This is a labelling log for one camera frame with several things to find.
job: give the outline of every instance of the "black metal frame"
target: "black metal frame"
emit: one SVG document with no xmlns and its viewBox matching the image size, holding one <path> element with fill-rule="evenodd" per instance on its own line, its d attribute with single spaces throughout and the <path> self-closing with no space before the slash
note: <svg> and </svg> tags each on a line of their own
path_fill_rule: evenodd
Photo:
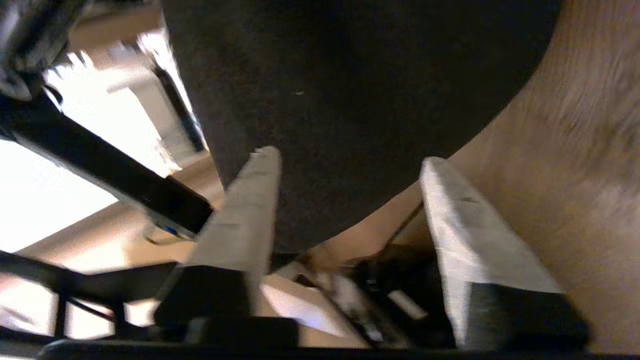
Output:
<svg viewBox="0 0 640 360">
<path fill-rule="evenodd" d="M 0 134 L 68 168 L 120 200 L 144 207 L 161 225 L 194 236 L 212 209 L 172 177 L 162 178 L 58 111 L 46 94 L 30 102 L 0 97 Z"/>
<path fill-rule="evenodd" d="M 112 272 L 86 275 L 0 252 L 0 273 L 36 282 L 58 296 L 52 336 L 31 334 L 0 327 L 0 354 L 35 356 L 46 344 L 67 338 L 68 304 L 78 300 L 104 306 L 113 312 L 114 335 L 107 339 L 144 340 L 148 331 L 127 322 L 124 304 L 152 298 L 177 263 L 161 263 Z"/>
</svg>

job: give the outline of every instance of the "wooden floor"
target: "wooden floor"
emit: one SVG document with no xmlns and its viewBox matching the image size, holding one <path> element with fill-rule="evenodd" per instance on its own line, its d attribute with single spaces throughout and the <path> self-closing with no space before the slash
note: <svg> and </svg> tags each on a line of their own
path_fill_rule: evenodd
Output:
<svg viewBox="0 0 640 360">
<path fill-rule="evenodd" d="M 542 64 L 451 161 L 595 330 L 640 353 L 640 1 L 568 0 Z"/>
</svg>

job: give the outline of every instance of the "black metal bar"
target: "black metal bar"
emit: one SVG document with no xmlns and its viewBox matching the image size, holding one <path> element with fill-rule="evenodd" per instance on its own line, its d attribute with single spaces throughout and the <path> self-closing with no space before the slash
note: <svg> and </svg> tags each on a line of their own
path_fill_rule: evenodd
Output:
<svg viewBox="0 0 640 360">
<path fill-rule="evenodd" d="M 42 94 L 31 102 L 0 97 L 0 133 L 111 192 L 142 205 L 158 224 L 194 236 L 212 209 L 172 177 L 162 178 L 60 113 Z"/>
<path fill-rule="evenodd" d="M 83 275 L 75 283 L 74 296 L 83 300 L 90 300 L 93 296 L 95 300 L 119 299 L 124 302 L 149 299 L 163 287 L 176 264 L 162 263 Z"/>
<path fill-rule="evenodd" d="M 127 316 L 124 311 L 123 302 L 114 302 L 111 305 L 113 311 L 113 330 L 116 338 L 122 338 L 127 330 Z"/>
<path fill-rule="evenodd" d="M 462 352 L 452 350 L 396 350 L 364 348 L 252 348 L 229 350 L 222 347 L 142 341 L 65 340 L 51 344 L 40 353 L 40 360 L 623 360 L 630 355 L 590 354 L 587 352 Z"/>
<path fill-rule="evenodd" d="M 67 327 L 67 295 L 64 291 L 58 293 L 58 308 L 56 310 L 56 324 L 53 330 L 55 338 L 64 338 Z"/>
</svg>

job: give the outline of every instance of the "dark fabric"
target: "dark fabric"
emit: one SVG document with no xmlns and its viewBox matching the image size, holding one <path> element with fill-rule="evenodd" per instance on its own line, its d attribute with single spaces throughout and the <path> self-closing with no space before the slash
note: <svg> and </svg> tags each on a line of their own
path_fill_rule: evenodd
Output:
<svg viewBox="0 0 640 360">
<path fill-rule="evenodd" d="M 464 350 L 583 350 L 589 328 L 564 294 L 470 282 Z"/>
<path fill-rule="evenodd" d="M 256 147 L 283 172 L 274 250 L 356 224 L 521 89 L 559 1 L 164 0 L 223 184 Z"/>
</svg>

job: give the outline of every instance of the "wire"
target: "wire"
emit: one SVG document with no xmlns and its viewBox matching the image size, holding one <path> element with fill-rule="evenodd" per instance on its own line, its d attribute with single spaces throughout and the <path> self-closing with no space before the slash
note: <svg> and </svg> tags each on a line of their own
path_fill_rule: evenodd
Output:
<svg viewBox="0 0 640 360">
<path fill-rule="evenodd" d="M 167 233 L 169 233 L 169 234 L 171 234 L 173 236 L 175 236 L 176 239 L 173 240 L 173 241 L 166 241 L 166 242 L 165 241 L 155 241 L 155 240 L 153 240 L 149 236 L 148 232 L 149 232 L 149 229 L 151 229 L 153 231 L 156 227 L 162 229 L 163 231 L 165 231 L 165 232 L 167 232 Z M 167 245 L 177 244 L 177 243 L 180 243 L 180 242 L 183 242 L 183 241 L 189 241 L 188 238 L 181 237 L 180 234 L 176 230 L 174 230 L 174 229 L 172 229 L 170 227 L 167 227 L 167 228 L 165 228 L 163 226 L 160 226 L 160 225 L 156 225 L 155 227 L 152 227 L 152 228 L 147 227 L 143 231 L 142 237 L 145 239 L 145 241 L 147 241 L 148 243 L 153 244 L 155 246 L 167 246 Z"/>
<path fill-rule="evenodd" d="M 384 244 L 384 246 L 382 246 L 382 249 L 378 252 L 378 256 L 377 258 L 380 258 L 386 251 L 387 249 L 391 246 L 391 244 L 394 242 L 394 240 L 398 237 L 398 235 L 400 235 L 400 233 L 409 225 L 409 223 L 424 209 L 424 202 L 420 201 L 420 203 L 418 204 L 418 206 L 415 207 L 415 209 L 413 209 L 413 211 L 411 212 L 411 214 L 409 214 L 409 216 L 404 219 L 402 221 L 402 224 L 400 224 L 400 226 L 396 229 L 396 231 L 393 233 L 393 235 L 391 235 L 391 237 L 387 240 L 387 242 Z"/>
<path fill-rule="evenodd" d="M 105 314 L 102 311 L 98 311 L 90 306 L 84 305 L 83 303 L 81 303 L 80 301 L 73 299 L 73 298 L 69 298 L 67 300 L 70 304 L 75 305 L 77 307 L 79 307 L 80 309 L 86 311 L 87 313 L 90 313 L 92 315 L 98 316 L 99 318 L 103 318 L 105 320 L 108 320 L 110 322 L 114 322 L 115 319 L 112 315 L 109 314 Z"/>
</svg>

